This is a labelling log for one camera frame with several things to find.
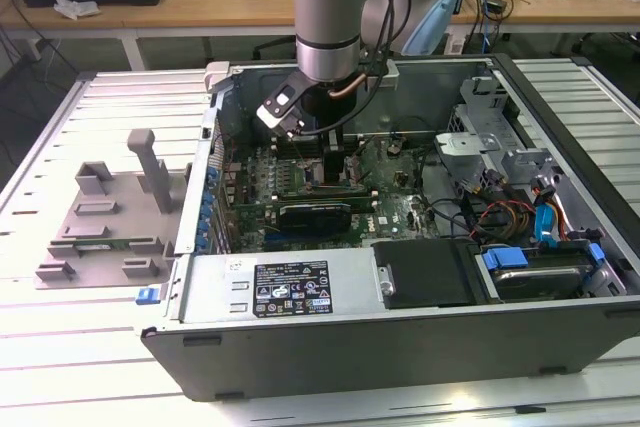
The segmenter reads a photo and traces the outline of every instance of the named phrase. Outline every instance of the motherboard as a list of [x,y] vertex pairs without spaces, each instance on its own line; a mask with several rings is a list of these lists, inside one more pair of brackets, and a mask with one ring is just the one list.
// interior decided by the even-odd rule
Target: motherboard
[[219,200],[219,230],[226,230],[228,247],[210,231],[200,253],[350,248],[438,236],[418,195],[420,165],[431,149],[404,137],[361,139],[345,153],[339,180],[325,182],[321,158],[298,144],[227,147],[206,195]]

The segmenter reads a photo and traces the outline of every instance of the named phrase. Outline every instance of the aluminum workbench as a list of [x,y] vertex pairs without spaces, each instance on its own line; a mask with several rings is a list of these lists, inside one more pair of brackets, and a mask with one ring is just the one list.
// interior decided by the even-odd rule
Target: aluminum workbench
[[[570,60],[518,66],[640,212],[636,107],[592,67]],[[140,342],[138,328],[158,312],[134,303],[137,287],[36,291],[33,272],[75,197],[81,162],[138,171],[126,147],[136,127],[154,129],[154,148],[169,169],[192,160],[210,102],[203,74],[79,80],[0,195],[0,425],[640,423],[637,337],[575,375],[198,404]],[[535,131],[527,130],[535,141]]]

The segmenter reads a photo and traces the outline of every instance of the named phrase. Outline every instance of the gray 3d-printed holder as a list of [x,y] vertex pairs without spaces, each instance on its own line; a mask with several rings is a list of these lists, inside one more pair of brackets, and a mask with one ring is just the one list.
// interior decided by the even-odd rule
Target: gray 3d-printed holder
[[80,192],[36,270],[36,287],[59,289],[147,285],[168,280],[187,190],[153,152],[148,129],[127,145],[144,174],[112,175],[104,162],[81,165]]

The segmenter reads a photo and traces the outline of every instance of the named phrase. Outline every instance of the white cable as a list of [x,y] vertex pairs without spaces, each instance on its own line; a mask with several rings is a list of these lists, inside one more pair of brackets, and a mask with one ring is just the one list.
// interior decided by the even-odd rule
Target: white cable
[[49,79],[49,69],[51,68],[51,64],[53,64],[53,59],[56,56],[56,51],[60,48],[61,44],[62,44],[62,39],[59,39],[58,45],[56,45],[56,48],[51,49],[51,57],[49,57],[49,62],[47,62],[47,68],[44,71],[44,86],[47,88],[49,92],[51,92],[54,95],[56,95],[56,92],[51,90],[51,88],[49,87],[49,83],[47,81]]

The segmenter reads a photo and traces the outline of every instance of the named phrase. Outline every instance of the floor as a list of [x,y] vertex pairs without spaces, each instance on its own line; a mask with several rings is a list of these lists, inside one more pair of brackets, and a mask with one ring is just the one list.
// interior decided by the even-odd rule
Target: floor
[[[248,60],[253,47],[267,40],[270,39],[215,38],[210,39],[210,44],[216,60]],[[513,58],[548,58],[555,41],[554,35],[512,35],[508,42],[499,42],[495,51]],[[565,55],[570,55],[571,43],[572,39],[568,39]],[[480,47],[480,42],[473,42],[468,52],[478,53]],[[142,48],[151,69],[199,68],[206,64],[200,39],[145,39]],[[59,50],[79,71],[128,70],[125,54],[119,42],[114,40],[65,40]],[[11,178],[63,99],[65,89],[73,84],[73,72],[58,56],[52,57],[52,52],[45,45],[41,61],[18,63],[0,81],[0,189]],[[628,44],[610,34],[596,35],[583,46],[583,55],[629,98],[638,102],[640,62],[634,60],[633,53]],[[292,46],[280,46],[265,51],[263,58],[291,58],[292,54]]]

